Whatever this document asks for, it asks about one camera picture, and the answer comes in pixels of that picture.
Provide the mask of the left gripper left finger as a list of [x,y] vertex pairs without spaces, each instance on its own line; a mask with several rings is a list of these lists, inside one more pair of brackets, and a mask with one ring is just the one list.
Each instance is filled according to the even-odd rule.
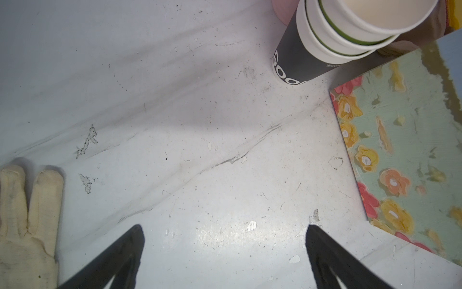
[[145,244],[141,225],[134,225],[73,277],[61,289],[133,289]]

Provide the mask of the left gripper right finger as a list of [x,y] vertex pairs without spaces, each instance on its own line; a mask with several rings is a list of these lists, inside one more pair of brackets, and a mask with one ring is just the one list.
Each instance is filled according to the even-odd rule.
[[319,289],[389,289],[391,286],[355,259],[317,225],[309,225],[306,250]]

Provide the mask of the white and green paper bag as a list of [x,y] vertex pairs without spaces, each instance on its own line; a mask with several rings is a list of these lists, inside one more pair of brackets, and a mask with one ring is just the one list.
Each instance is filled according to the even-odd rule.
[[462,32],[330,92],[371,225],[462,262]]

